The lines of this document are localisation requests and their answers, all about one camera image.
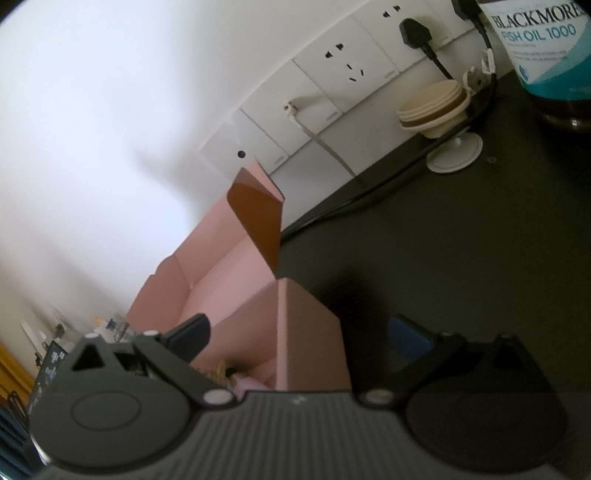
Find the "wall socket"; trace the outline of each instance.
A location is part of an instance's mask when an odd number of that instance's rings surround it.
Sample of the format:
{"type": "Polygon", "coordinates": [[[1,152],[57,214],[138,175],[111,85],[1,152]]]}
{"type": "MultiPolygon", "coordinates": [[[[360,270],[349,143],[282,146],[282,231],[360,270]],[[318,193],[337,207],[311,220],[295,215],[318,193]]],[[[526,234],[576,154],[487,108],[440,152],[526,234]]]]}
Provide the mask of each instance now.
{"type": "Polygon", "coordinates": [[[374,39],[352,17],[341,20],[314,40],[294,61],[343,112],[398,73],[374,39]]]}
{"type": "Polygon", "coordinates": [[[341,111],[294,62],[287,62],[271,75],[241,109],[279,147],[293,155],[310,139],[283,111],[289,101],[297,107],[298,119],[314,133],[328,127],[341,116],[341,111]]]}
{"type": "Polygon", "coordinates": [[[234,180],[241,167],[255,161],[253,152],[238,143],[236,130],[231,121],[225,121],[215,131],[200,150],[200,154],[229,181],[234,180]]]}
{"type": "Polygon", "coordinates": [[[381,45],[400,71],[425,56],[422,50],[410,48],[402,41],[400,22],[405,18],[413,18],[431,31],[433,48],[452,39],[441,19],[423,0],[374,0],[359,8],[353,17],[381,45]]]}
{"type": "Polygon", "coordinates": [[[437,16],[446,26],[447,31],[452,36],[452,39],[463,35],[464,33],[473,30],[474,25],[469,20],[462,20],[456,15],[453,10],[453,5],[450,0],[424,0],[435,11],[437,16]]]}
{"type": "Polygon", "coordinates": [[[230,116],[238,144],[248,154],[254,155],[267,173],[272,173],[287,161],[289,155],[277,145],[259,126],[242,110],[230,116]]]}

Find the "black desk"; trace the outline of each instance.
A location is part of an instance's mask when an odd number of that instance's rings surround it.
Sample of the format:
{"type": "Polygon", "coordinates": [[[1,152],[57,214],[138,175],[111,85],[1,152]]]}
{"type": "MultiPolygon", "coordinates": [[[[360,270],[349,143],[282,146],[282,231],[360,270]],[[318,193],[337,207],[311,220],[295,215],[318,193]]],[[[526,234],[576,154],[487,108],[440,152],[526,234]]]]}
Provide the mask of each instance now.
{"type": "MultiPolygon", "coordinates": [[[[513,74],[473,130],[484,150],[472,166],[415,166],[381,203],[283,245],[280,273],[340,317],[356,390],[397,368],[385,326],[400,312],[473,340],[514,332],[559,391],[590,392],[591,139],[539,124],[513,74]]],[[[361,180],[383,179],[425,143],[414,137],[361,180]]]]}

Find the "small round stand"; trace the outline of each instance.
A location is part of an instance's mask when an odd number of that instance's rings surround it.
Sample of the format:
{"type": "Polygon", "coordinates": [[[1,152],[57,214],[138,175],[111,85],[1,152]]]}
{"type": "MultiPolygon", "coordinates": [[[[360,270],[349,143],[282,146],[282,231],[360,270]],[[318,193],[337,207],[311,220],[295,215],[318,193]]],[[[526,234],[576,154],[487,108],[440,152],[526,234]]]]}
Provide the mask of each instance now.
{"type": "Polygon", "coordinates": [[[427,167],[435,173],[451,173],[474,162],[482,151],[482,138],[463,132],[427,155],[427,167]]]}

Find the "black power cable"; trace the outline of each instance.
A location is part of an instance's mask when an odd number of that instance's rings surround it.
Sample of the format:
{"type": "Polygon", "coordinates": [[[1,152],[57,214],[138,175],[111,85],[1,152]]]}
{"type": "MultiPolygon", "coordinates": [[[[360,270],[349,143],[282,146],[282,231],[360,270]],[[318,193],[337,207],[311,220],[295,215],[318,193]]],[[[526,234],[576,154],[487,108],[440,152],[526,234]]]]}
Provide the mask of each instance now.
{"type": "MultiPolygon", "coordinates": [[[[480,19],[478,17],[476,17],[476,19],[470,18],[470,20],[472,20],[476,29],[478,30],[478,33],[484,39],[486,47],[492,49],[491,41],[488,38],[486,30],[485,30],[484,26],[482,25],[482,22],[480,21],[480,19]]],[[[477,120],[478,118],[480,118],[488,110],[488,108],[492,105],[492,102],[494,101],[495,94],[496,94],[496,73],[491,74],[491,84],[487,88],[487,92],[488,92],[488,94],[486,95],[486,99],[483,101],[483,105],[471,117],[464,120],[459,125],[456,125],[449,132],[444,134],[442,137],[438,138],[437,140],[433,141],[428,146],[423,148],[420,152],[418,152],[415,156],[413,156],[412,159],[405,166],[403,166],[401,169],[392,173],[391,175],[389,175],[385,179],[381,180],[377,184],[375,184],[371,187],[368,187],[365,190],[353,195],[352,197],[339,203],[338,205],[328,208],[324,212],[318,213],[317,215],[313,216],[311,219],[307,220],[306,222],[302,223],[301,225],[298,225],[293,230],[287,229],[281,235],[281,244],[288,242],[289,240],[291,240],[292,238],[299,235],[304,230],[308,229],[309,227],[311,227],[313,225],[330,220],[331,218],[334,218],[336,216],[345,215],[348,213],[353,213],[354,210],[344,211],[344,212],[341,212],[341,210],[364,199],[365,197],[369,196],[373,192],[383,188],[391,181],[399,178],[400,175],[402,175],[407,170],[409,170],[411,167],[415,166],[422,159],[424,159],[424,157],[426,157],[427,154],[431,153],[436,148],[439,148],[441,145],[443,145],[448,140],[451,140],[453,137],[455,137],[457,134],[459,134],[466,127],[469,127],[469,125],[474,120],[477,120]]],[[[373,205],[374,203],[379,202],[381,199],[382,198],[376,199],[376,201],[370,203],[370,205],[373,205]]]]}

